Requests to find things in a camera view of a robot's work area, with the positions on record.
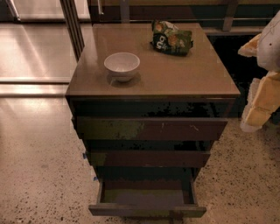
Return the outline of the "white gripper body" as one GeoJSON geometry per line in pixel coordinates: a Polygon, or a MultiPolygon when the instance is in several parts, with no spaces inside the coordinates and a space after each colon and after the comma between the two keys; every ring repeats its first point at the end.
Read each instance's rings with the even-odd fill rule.
{"type": "Polygon", "coordinates": [[[255,132],[280,107],[280,73],[268,72],[261,79],[254,78],[249,86],[247,101],[240,127],[244,132],[255,132]]]}

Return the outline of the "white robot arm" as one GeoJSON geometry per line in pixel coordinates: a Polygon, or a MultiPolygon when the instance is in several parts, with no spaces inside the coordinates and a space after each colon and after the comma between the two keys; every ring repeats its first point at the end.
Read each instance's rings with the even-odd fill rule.
{"type": "Polygon", "coordinates": [[[261,79],[252,80],[241,115],[241,130],[255,132],[280,107],[280,11],[238,53],[256,57],[257,65],[268,71],[261,79]]]}

